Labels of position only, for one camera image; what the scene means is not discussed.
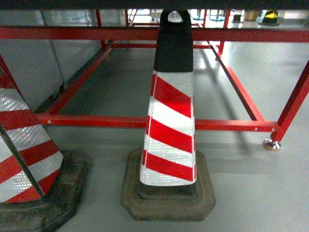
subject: red metal frame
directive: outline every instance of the red metal frame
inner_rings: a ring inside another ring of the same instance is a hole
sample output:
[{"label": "red metal frame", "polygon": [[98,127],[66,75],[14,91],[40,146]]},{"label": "red metal frame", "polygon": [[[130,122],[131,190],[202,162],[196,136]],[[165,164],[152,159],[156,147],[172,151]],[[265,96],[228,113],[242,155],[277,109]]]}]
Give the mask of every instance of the red metal frame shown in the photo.
[{"label": "red metal frame", "polygon": [[[309,30],[192,28],[194,41],[309,43]],[[154,40],[155,27],[14,27],[1,26],[0,39]]]},{"label": "red metal frame", "polygon": [[[230,20],[230,16],[231,16],[231,10],[227,10],[225,14],[225,18],[224,18],[223,28],[227,28],[228,22]],[[219,52],[221,54],[223,53],[223,48],[224,48],[224,41],[220,41]]]},{"label": "red metal frame", "polygon": [[[97,16],[97,22],[98,22],[98,27],[102,27],[102,21],[101,21],[101,16],[100,16],[100,10],[96,10],[96,16]],[[106,48],[106,44],[104,40],[101,40],[101,49],[104,50]]]},{"label": "red metal frame", "polygon": [[[227,27],[229,13],[225,18]],[[84,40],[153,40],[157,38],[158,28],[107,28],[107,27],[0,27],[0,39],[84,39]],[[306,30],[273,30],[273,29],[193,29],[195,41],[241,41],[241,42],[293,42],[309,43],[309,31]],[[208,120],[197,119],[197,130],[214,131],[263,131],[272,132],[274,141],[281,141],[298,109],[309,92],[309,61],[299,78],[278,122],[266,121],[250,98],[233,70],[221,60],[224,43],[219,46],[194,45],[197,49],[211,49],[220,62],[224,72],[244,104],[252,120]],[[114,48],[155,48],[155,43],[111,43],[96,57],[87,69],[76,79],[69,88],[43,114],[37,114],[38,119],[45,125],[87,126],[87,127],[121,127],[145,128],[145,117],[125,116],[89,116],[62,115],[60,109],[74,95],[91,73],[100,65]],[[0,56],[0,66],[7,78],[13,79]]]}]

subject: white reflective stripe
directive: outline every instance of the white reflective stripe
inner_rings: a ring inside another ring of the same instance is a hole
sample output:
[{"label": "white reflective stripe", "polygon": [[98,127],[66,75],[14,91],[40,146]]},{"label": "white reflective stripe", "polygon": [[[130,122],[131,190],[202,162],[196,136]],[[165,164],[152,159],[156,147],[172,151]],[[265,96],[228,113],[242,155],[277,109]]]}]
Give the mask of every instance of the white reflective stripe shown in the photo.
[{"label": "white reflective stripe", "polygon": [[193,72],[158,72],[157,75],[180,92],[193,97]]},{"label": "white reflective stripe", "polygon": [[39,182],[45,177],[57,171],[62,163],[63,156],[60,151],[29,166],[29,170],[33,175],[34,179]]},{"label": "white reflective stripe", "polygon": [[195,132],[194,118],[189,118],[164,105],[154,97],[150,98],[148,115],[154,120],[189,136]]},{"label": "white reflective stripe", "polygon": [[42,125],[8,130],[7,134],[18,151],[23,151],[51,140]]},{"label": "white reflective stripe", "polygon": [[16,89],[0,88],[0,112],[28,109],[29,107]]},{"label": "white reflective stripe", "polygon": [[28,177],[24,171],[21,171],[0,184],[0,202],[5,202],[8,199],[11,199],[31,186],[32,184],[30,183]]},{"label": "white reflective stripe", "polygon": [[145,165],[141,165],[140,167],[140,181],[143,184],[151,186],[180,186],[191,185],[195,182],[158,173],[149,168],[146,168]]},{"label": "white reflective stripe", "polygon": [[7,158],[11,157],[13,154],[11,153],[10,149],[0,136],[0,163]]},{"label": "white reflective stripe", "polygon": [[152,155],[190,168],[193,168],[196,163],[195,151],[191,154],[189,152],[179,150],[153,139],[149,137],[149,135],[145,135],[144,149]]}]

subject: black object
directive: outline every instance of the black object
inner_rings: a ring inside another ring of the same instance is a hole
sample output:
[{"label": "black object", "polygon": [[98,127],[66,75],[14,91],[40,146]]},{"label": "black object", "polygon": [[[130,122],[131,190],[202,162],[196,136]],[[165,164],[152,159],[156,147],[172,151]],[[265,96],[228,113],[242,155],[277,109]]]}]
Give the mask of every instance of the black object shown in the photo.
[{"label": "black object", "polygon": [[165,73],[193,71],[193,37],[188,10],[177,10],[181,23],[169,22],[172,10],[163,10],[155,51],[154,70]]},{"label": "black object", "polygon": [[[275,14],[276,17],[274,18],[268,18],[267,15]],[[260,25],[264,26],[278,26],[279,23],[277,22],[278,20],[278,11],[277,10],[269,10],[266,12],[263,21],[259,23]]]},{"label": "black object", "polygon": [[58,177],[42,200],[0,203],[1,232],[51,232],[74,216],[85,185],[87,163],[82,154],[62,154]]},{"label": "black object", "polygon": [[215,206],[211,179],[205,157],[197,151],[196,196],[176,199],[144,199],[139,195],[140,160],[143,148],[129,154],[121,205],[135,220],[202,221]]},{"label": "black object", "polygon": [[235,14],[232,23],[241,23],[241,14]]},{"label": "black object", "polygon": [[188,8],[188,9],[280,9],[280,10],[307,10],[308,0],[177,0],[177,1],[154,1],[154,0],[76,0],[69,4],[59,0],[2,0],[0,9],[164,9],[164,8]]}]

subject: cone hole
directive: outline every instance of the cone hole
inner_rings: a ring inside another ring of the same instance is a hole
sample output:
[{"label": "cone hole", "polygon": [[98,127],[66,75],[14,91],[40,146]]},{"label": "cone hole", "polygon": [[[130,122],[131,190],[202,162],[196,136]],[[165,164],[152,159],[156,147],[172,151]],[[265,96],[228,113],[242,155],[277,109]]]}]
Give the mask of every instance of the cone hole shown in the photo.
[{"label": "cone hole", "polygon": [[171,23],[181,23],[183,22],[183,18],[177,11],[172,11],[169,13],[168,21]]}]

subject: white wall panel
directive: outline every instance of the white wall panel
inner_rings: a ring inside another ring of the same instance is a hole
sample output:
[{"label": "white wall panel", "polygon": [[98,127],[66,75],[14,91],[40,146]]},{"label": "white wall panel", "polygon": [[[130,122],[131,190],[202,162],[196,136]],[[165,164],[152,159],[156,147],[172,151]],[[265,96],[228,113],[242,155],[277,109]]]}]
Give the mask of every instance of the white wall panel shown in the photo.
[{"label": "white wall panel", "polygon": [[[42,11],[47,26],[97,26],[93,10]],[[101,48],[99,41],[52,40],[60,72],[64,81],[69,80]]]},{"label": "white wall panel", "polygon": [[[0,11],[0,25],[42,26],[40,11]],[[62,84],[49,40],[0,40],[3,56],[27,104],[36,109]]]}]

